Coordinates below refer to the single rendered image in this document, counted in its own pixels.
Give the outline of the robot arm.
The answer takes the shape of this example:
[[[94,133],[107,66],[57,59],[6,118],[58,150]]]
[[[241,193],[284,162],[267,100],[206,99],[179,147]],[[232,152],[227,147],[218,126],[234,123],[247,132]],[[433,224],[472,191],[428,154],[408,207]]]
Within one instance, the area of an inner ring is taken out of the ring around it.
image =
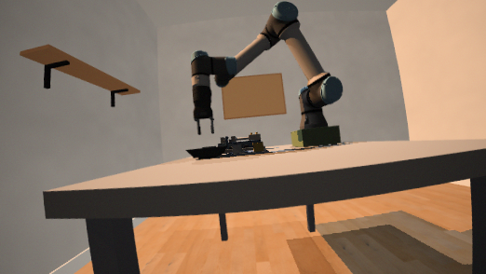
[[[323,70],[299,29],[297,17],[298,8],[293,3],[276,3],[257,39],[235,57],[209,57],[206,51],[194,51],[191,55],[192,77],[215,75],[216,85],[223,88],[265,50],[284,40],[308,80],[307,87],[299,91],[302,114],[300,130],[327,127],[322,107],[341,98],[343,85],[339,78]]]

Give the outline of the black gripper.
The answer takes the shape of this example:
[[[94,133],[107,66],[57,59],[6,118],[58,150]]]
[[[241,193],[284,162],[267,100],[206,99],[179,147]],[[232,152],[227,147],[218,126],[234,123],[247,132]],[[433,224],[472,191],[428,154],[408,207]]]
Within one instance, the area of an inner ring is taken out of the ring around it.
[[[208,75],[194,75],[192,77],[194,121],[197,122],[197,134],[201,135],[199,119],[211,120],[211,133],[214,133],[213,113],[211,109],[211,89]]]

